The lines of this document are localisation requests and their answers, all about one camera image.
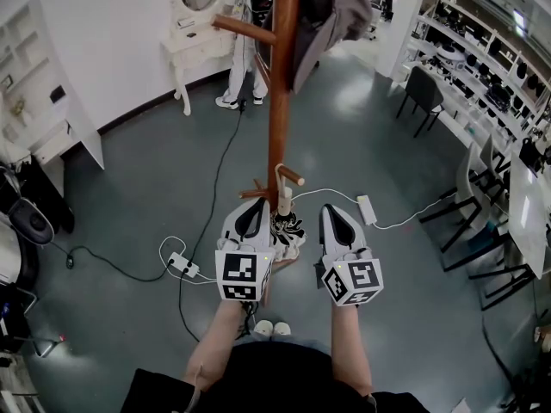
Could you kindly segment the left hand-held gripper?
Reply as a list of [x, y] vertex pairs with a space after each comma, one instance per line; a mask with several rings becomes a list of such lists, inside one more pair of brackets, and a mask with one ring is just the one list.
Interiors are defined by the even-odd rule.
[[242, 203], [226, 216], [221, 236], [215, 251], [220, 297], [259, 302], [271, 276], [275, 256], [269, 241], [269, 202], [258, 199]]

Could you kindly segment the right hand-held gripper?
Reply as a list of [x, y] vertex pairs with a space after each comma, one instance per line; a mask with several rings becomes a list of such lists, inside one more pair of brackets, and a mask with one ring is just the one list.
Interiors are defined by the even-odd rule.
[[322, 206], [319, 241], [322, 256], [314, 264], [317, 287], [325, 289], [336, 306], [364, 305], [384, 289], [380, 260], [347, 212], [331, 204]]

